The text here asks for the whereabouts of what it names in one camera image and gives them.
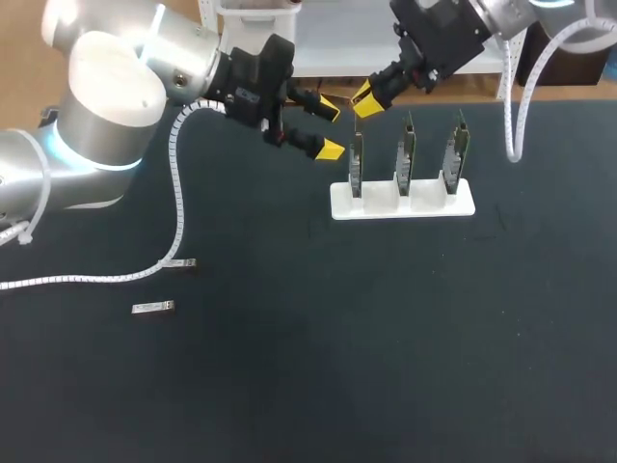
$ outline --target white holder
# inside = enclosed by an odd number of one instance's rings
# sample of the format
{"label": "white holder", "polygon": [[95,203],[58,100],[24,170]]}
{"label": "white holder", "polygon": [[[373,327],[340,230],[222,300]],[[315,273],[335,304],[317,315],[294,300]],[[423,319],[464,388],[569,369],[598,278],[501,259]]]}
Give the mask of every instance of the white holder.
{"label": "white holder", "polygon": [[349,181],[334,183],[330,196],[335,220],[465,217],[475,213],[469,183],[461,178],[457,194],[448,195],[443,171],[438,178],[412,180],[407,197],[399,194],[396,174],[389,181],[364,181],[361,198],[353,198]]}

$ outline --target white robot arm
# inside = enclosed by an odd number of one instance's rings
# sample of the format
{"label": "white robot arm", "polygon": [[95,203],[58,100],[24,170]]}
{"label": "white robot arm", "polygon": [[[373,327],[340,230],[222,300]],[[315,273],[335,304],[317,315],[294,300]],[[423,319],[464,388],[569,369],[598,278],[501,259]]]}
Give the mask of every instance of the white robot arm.
{"label": "white robot arm", "polygon": [[313,159],[336,160],[344,151],[283,124],[288,97],[331,121],[339,111],[291,85],[294,46],[278,36],[259,55],[228,55],[217,34],[150,0],[48,0],[41,32],[68,58],[68,86],[38,130],[0,131],[0,230],[34,215],[31,232],[43,210],[121,199],[168,99],[217,101],[230,119],[261,130],[265,142]]}
{"label": "white robot arm", "polygon": [[394,32],[400,38],[400,59],[372,74],[354,96],[361,118],[387,110],[410,86],[432,92],[482,53],[485,41],[498,37],[507,42],[537,20],[553,37],[579,20],[590,21],[558,44],[573,53],[617,42],[617,33],[606,32],[606,19],[617,18],[613,0],[391,0],[390,6],[398,21]]}

